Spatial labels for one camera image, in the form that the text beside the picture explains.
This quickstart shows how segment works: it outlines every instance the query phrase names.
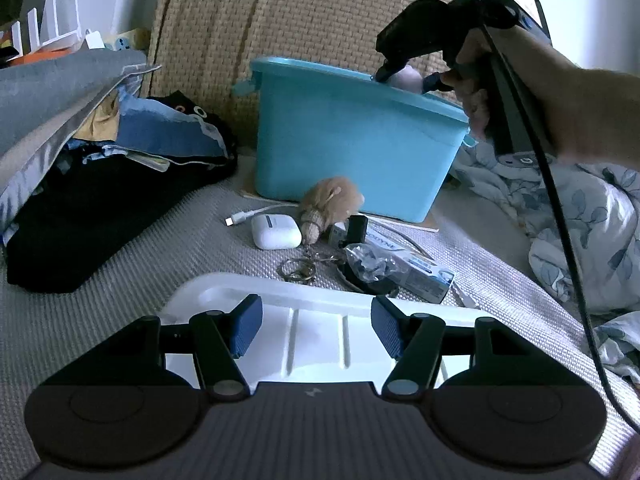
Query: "black fabric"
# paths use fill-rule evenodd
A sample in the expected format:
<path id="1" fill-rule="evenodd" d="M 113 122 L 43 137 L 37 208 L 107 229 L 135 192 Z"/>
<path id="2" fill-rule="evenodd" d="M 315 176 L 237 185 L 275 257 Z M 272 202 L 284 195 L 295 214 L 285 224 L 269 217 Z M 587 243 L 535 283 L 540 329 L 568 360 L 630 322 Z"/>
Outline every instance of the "black fabric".
<path id="1" fill-rule="evenodd" d="M 172 164 L 164 173 L 123 155 L 83 164 L 85 150 L 65 149 L 44 190 L 15 219 L 7 281 L 35 292 L 72 292 L 188 192 L 231 176 L 235 149 L 231 137 L 223 166 Z"/>

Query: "orange object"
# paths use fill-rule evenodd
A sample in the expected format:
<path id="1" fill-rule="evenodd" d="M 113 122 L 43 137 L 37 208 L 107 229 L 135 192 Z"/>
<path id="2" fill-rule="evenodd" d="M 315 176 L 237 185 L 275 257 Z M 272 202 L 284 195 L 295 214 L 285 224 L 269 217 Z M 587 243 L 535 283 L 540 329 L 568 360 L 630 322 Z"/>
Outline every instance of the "orange object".
<path id="1" fill-rule="evenodd" d="M 22 57 L 17 57 L 9 62 L 10 66 L 26 65 L 27 63 L 35 63 L 36 61 L 44 61 L 45 59 L 56 59 L 57 57 L 66 56 L 71 54 L 71 48 L 62 48 L 60 50 L 43 50 L 33 52 L 32 54 L 25 54 Z"/>

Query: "woven mat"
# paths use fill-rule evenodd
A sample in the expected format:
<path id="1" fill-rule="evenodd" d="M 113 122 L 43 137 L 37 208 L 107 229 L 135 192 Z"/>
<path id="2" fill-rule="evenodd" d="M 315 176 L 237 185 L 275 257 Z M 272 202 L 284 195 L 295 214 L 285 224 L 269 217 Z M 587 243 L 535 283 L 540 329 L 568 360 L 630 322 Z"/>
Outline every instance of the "woven mat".
<path id="1" fill-rule="evenodd" d="M 254 146 L 257 97 L 231 95 L 252 59 L 294 57 L 373 74 L 383 62 L 376 35 L 412 1 L 158 0 L 149 59 L 164 68 L 145 81 L 143 95 L 179 89 Z M 446 69 L 440 54 L 412 65 L 422 73 Z"/>
<path id="2" fill-rule="evenodd" d="M 246 166 L 244 157 L 241 164 Z M 223 219 L 231 213 L 264 204 L 238 195 L 243 177 L 239 173 L 191 193 L 72 294 L 31 294 L 7 285 L 6 269 L 0 264 L 0 479 L 20 478 L 38 462 L 22 410 L 41 381 L 131 321 L 161 310 L 171 294 L 195 276 L 225 271 L 279 280 L 278 264 L 302 255 L 302 249 L 258 250 L 249 224 L 224 225 Z M 437 208 L 434 216 L 440 227 L 437 234 L 399 229 L 452 269 L 483 310 L 602 394 L 593 363 L 579 350 L 583 337 L 579 323 L 541 287 L 472 241 L 456 225 L 456 218 L 442 215 Z M 347 290 L 336 272 L 321 266 L 314 285 Z M 404 292 L 400 298 L 416 300 Z M 449 294 L 443 304 L 458 303 Z M 640 400 L 633 388 L 613 374 L 609 380 L 623 406 L 640 420 Z M 631 436 L 630 428 L 608 403 L 607 409 L 607 427 L 591 461 L 605 474 Z"/>

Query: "fur keychain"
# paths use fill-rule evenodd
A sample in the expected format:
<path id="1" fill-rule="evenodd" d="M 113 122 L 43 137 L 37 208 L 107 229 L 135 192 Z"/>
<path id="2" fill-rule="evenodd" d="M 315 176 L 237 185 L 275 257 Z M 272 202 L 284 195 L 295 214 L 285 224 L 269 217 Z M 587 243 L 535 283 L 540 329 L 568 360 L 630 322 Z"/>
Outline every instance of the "fur keychain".
<path id="1" fill-rule="evenodd" d="M 329 226 L 356 214 L 363 203 L 364 197 L 348 178 L 334 176 L 321 180 L 300 202 L 302 243 L 316 243 Z"/>

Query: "toothpaste box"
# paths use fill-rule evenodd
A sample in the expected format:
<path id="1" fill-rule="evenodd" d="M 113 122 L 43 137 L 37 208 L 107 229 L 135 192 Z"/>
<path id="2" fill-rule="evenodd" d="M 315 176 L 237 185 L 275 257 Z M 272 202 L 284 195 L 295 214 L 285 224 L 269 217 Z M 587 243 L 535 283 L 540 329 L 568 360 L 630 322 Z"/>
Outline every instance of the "toothpaste box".
<path id="1" fill-rule="evenodd" d="M 334 224 L 329 231 L 329 245 L 334 248 L 340 248 L 340 244 L 346 236 L 347 229 L 344 223 Z M 409 265 L 409 273 L 391 276 L 391 279 L 397 285 L 406 288 L 430 303 L 442 302 L 453 281 L 453 272 L 437 265 L 422 254 L 414 253 L 406 247 L 395 243 L 381 234 L 371 224 L 367 226 L 365 241 L 367 244 L 393 251 L 394 257 L 403 260 Z"/>

